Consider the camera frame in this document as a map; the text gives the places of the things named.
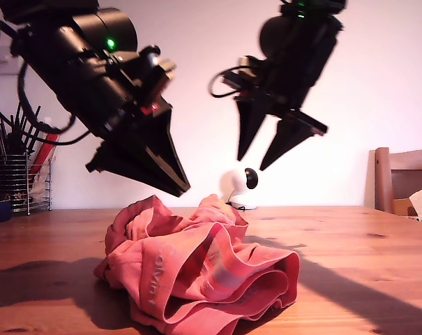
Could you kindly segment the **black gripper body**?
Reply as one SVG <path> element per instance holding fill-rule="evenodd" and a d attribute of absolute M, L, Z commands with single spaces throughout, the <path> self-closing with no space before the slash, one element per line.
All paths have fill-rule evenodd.
<path fill-rule="evenodd" d="M 223 71 L 223 83 L 237 96 L 265 94 L 272 106 L 266 115 L 282 119 L 296 118 L 312 127 L 314 135 L 325 135 L 328 126 L 301 111 L 302 105 L 316 84 L 326 60 L 275 63 L 254 57 L 240 58 L 240 64 Z"/>
<path fill-rule="evenodd" d="M 108 57 L 85 63 L 86 81 L 101 99 L 105 113 L 99 133 L 104 141 L 113 140 L 131 123 L 140 125 L 149 117 L 172 106 L 162 97 L 164 88 L 174 77 L 176 65 L 159 57 Z M 98 170 L 98 150 L 86 165 Z"/>

